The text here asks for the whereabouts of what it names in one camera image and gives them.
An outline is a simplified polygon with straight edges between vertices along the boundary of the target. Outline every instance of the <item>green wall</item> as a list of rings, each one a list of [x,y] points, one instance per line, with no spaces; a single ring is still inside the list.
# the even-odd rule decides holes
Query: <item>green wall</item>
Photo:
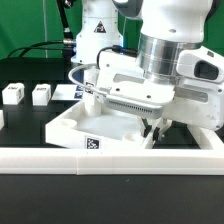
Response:
[[[81,0],[66,10],[74,36],[81,30]],[[205,25],[204,45],[224,55],[224,3]],[[119,16],[119,30],[123,31],[124,18]],[[141,22],[127,21],[127,46],[137,48]],[[62,40],[63,29],[56,0],[1,0],[0,5],[0,59],[14,49],[46,40]],[[61,57],[61,53],[32,51],[31,57]]]

